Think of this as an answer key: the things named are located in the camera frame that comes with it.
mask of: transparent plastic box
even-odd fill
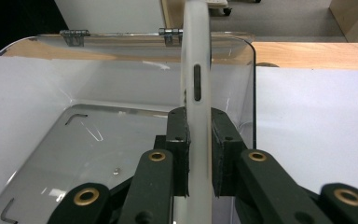
[[[255,147],[252,36],[212,33],[212,106]],[[70,189],[113,188],[181,106],[181,48],[158,35],[60,35],[22,39],[0,52],[0,223],[46,223]],[[214,223],[231,220],[215,206]]]

